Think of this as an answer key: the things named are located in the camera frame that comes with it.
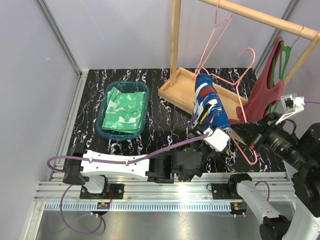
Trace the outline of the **blue patterned trousers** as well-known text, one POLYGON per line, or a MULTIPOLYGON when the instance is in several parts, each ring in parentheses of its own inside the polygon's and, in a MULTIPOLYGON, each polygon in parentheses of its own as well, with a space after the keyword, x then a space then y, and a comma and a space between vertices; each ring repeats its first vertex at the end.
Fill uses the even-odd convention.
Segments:
POLYGON ((221 128, 228 134, 231 124, 222 100, 213 85, 212 76, 207 73, 198 74, 194 91, 192 131, 195 133, 196 131, 204 132, 207 128, 221 128))

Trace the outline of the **green tie-dye trousers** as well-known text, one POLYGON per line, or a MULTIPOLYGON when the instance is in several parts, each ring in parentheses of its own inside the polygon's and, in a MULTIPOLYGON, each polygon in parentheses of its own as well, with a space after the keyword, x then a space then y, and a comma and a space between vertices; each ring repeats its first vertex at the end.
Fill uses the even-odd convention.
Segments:
POLYGON ((145 91, 123 93, 113 87, 107 93, 102 129, 136 134, 141 127, 146 97, 145 91))

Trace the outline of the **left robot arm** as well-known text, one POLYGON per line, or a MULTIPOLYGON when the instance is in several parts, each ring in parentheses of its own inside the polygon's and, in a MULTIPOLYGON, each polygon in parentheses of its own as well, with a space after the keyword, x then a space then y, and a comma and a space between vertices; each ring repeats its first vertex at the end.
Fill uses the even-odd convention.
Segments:
POLYGON ((108 194, 109 176, 157 184, 172 184, 175 180, 190 182, 195 176, 202 176, 206 159, 222 154, 229 140, 230 136, 224 130, 208 128, 197 130, 193 138, 144 155, 111 155, 87 150, 80 156, 67 157, 62 181, 84 186, 98 199, 108 194))

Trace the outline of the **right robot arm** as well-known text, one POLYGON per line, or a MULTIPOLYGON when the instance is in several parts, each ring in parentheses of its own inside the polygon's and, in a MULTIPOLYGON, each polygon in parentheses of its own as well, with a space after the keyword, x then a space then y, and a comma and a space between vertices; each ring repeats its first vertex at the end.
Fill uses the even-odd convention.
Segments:
POLYGON ((247 173, 230 176, 227 193, 242 198, 259 223, 263 240, 318 240, 320 238, 320 124, 313 123, 298 138, 284 130, 289 120, 270 113, 251 123, 231 125, 251 150, 267 148, 280 157, 295 173, 285 189, 268 200, 247 173))

